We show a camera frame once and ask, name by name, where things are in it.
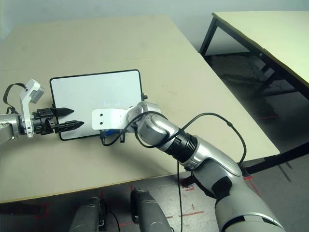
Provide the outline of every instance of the small whiteboard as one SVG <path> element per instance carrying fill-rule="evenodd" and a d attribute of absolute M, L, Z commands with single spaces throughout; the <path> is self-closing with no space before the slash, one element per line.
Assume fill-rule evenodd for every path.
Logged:
<path fill-rule="evenodd" d="M 62 140 L 99 134 L 91 128 L 91 114 L 95 109 L 128 109 L 142 101 L 138 70 L 55 77 L 49 83 L 54 106 L 74 110 L 70 115 L 58 117 L 57 123 L 84 122 L 78 129 L 61 132 Z"/>

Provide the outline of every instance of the cable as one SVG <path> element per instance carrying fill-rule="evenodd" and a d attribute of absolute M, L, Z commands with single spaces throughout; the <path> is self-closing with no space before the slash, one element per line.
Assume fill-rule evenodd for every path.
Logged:
<path fill-rule="evenodd" d="M 202 117 L 202 116 L 207 116 L 207 115 L 211 115 L 211 116 L 216 116 L 218 118 L 220 118 L 221 120 L 223 120 L 224 122 L 226 122 L 226 124 L 231 127 L 233 129 L 233 131 L 237 134 L 237 136 L 239 137 L 241 143 L 242 143 L 242 146 L 243 146 L 243 154 L 242 154 L 242 157 L 238 163 L 238 165 L 240 166 L 245 157 L 246 157 L 246 154 L 247 154 L 247 147 L 246 147 L 246 144 L 245 144 L 245 141 L 243 140 L 241 134 L 237 131 L 237 129 L 233 126 L 233 124 L 228 121 L 227 119 L 225 119 L 224 117 L 222 117 L 221 115 L 219 114 L 216 114 L 216 113 L 202 113 L 202 114 L 199 114 L 197 116 L 195 116 L 194 118 L 192 118 L 187 124 L 185 124 L 184 127 L 182 127 L 181 129 L 179 129 L 179 131 L 177 133 L 175 133 L 173 136 L 167 138 L 167 139 L 164 139 L 162 142 L 156 144 L 156 145 L 152 145 L 152 146 L 147 146 L 145 145 L 138 137 L 137 135 L 137 130 L 135 130 L 135 137 L 137 138 L 137 140 L 139 141 L 139 143 L 143 146 L 143 147 L 146 147 L 146 148 L 153 148 L 153 147 L 160 147 L 162 145 L 164 145 L 165 143 L 167 143 L 168 141 L 172 140 L 173 138 L 175 138 L 178 134 L 180 134 L 182 131 L 184 131 L 188 126 L 190 126 L 195 120 L 197 120 L 199 117 Z"/>
<path fill-rule="evenodd" d="M 110 214 L 112 214 L 114 216 L 114 218 L 115 218 L 115 220 L 117 222 L 118 231 L 120 231 L 120 226 L 119 226 L 119 222 L 118 222 L 118 219 L 117 219 L 116 215 L 112 211 L 106 211 L 106 213 L 110 213 Z"/>
<path fill-rule="evenodd" d="M 9 85 L 9 86 L 6 88 L 6 90 L 5 90 L 5 92 L 4 92 L 4 95 L 3 95 L 3 102 L 4 102 L 5 104 L 9 105 L 9 107 L 6 109 L 6 114 L 9 113 L 9 110 L 11 110 L 11 113 L 12 113 L 12 114 L 19 114 L 19 113 L 16 111 L 15 107 L 12 106 L 12 105 L 10 105 L 10 104 L 8 103 L 8 95 L 9 95 L 9 92 L 10 92 L 11 88 L 12 88 L 13 86 L 15 86 L 15 85 L 16 85 L 16 86 L 21 86 L 22 88 L 24 88 L 24 89 L 27 90 L 27 87 L 26 87 L 23 83 L 11 84 L 11 85 Z"/>
<path fill-rule="evenodd" d="M 105 138 L 103 137 L 104 131 L 101 131 L 101 132 L 100 132 L 100 139 L 101 139 L 101 141 L 102 141 L 102 144 L 103 144 L 104 146 L 113 145 L 113 144 L 120 138 L 120 136 L 121 136 L 123 133 L 126 132 L 126 130 L 128 129 L 128 127 L 131 126 L 131 124 L 132 124 L 133 122 L 135 122 L 137 119 L 140 119 L 142 116 L 147 115 L 147 114 L 155 114 L 155 115 L 159 115 L 159 116 L 161 116 L 161 117 L 167 119 L 163 114 L 158 113 L 158 112 L 156 112 L 156 111 L 147 111 L 147 112 L 141 113 L 140 115 L 137 115 L 135 118 L 133 118 L 133 119 L 125 126 L 125 128 L 123 128 L 123 130 L 121 131 L 121 133 L 120 133 L 113 141 L 111 141 L 109 144 L 106 144 L 106 143 L 105 143 Z"/>
<path fill-rule="evenodd" d="M 179 162 L 177 161 L 177 183 L 178 183 L 178 193 L 179 193 L 179 205 L 180 205 L 180 232 L 183 232 L 183 204 L 182 204 L 182 195 L 180 191 L 180 183 L 179 183 Z"/>

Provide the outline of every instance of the white wall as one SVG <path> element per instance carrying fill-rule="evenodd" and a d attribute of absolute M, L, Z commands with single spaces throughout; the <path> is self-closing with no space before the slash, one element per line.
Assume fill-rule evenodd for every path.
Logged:
<path fill-rule="evenodd" d="M 199 50 L 214 11 L 309 10 L 307 0 L 0 0 L 0 36 L 16 24 L 125 15 L 170 15 Z M 210 54 L 243 51 L 217 30 Z"/>

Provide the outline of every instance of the table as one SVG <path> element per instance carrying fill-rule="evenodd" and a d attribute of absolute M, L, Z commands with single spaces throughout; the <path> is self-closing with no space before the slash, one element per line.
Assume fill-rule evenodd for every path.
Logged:
<path fill-rule="evenodd" d="M 138 69 L 148 101 L 160 105 L 175 124 L 183 126 L 198 113 L 216 112 L 244 137 L 246 160 L 279 152 L 168 16 L 19 26 L 3 42 L 1 61 L 0 96 L 9 84 L 30 78 L 46 88 L 31 111 L 51 106 L 52 77 Z M 15 106 L 19 91 L 12 89 L 9 96 Z M 187 131 L 235 161 L 241 158 L 239 138 L 219 119 L 201 118 Z M 98 137 L 23 137 L 1 147 L 0 203 L 170 175 L 176 168 L 171 156 L 140 146 L 133 134 L 126 135 L 124 144 L 110 147 L 103 147 Z"/>
<path fill-rule="evenodd" d="M 205 55 L 212 37 L 219 27 L 266 65 L 262 71 L 272 68 L 271 75 L 253 97 L 272 96 L 299 91 L 309 99 L 308 22 L 309 11 L 259 11 L 259 12 L 214 12 L 213 19 L 200 48 Z M 295 89 L 262 94 L 275 80 L 288 81 Z M 287 162 L 309 153 L 309 143 L 290 151 L 272 156 L 265 162 L 247 168 L 248 174 Z"/>

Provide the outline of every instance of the white bracket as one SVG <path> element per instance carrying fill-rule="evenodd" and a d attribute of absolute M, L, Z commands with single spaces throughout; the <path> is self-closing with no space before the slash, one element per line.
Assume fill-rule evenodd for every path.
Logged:
<path fill-rule="evenodd" d="M 91 127 L 94 130 L 123 129 L 128 124 L 130 109 L 97 109 L 92 111 Z"/>
<path fill-rule="evenodd" d="M 24 89 L 20 94 L 20 104 L 21 104 L 21 118 L 23 121 L 23 127 L 28 138 L 33 137 L 33 128 L 31 123 L 31 114 L 29 111 L 29 103 L 37 103 L 40 97 L 43 95 L 45 89 L 41 87 L 39 82 L 30 79 L 26 84 L 26 89 Z"/>

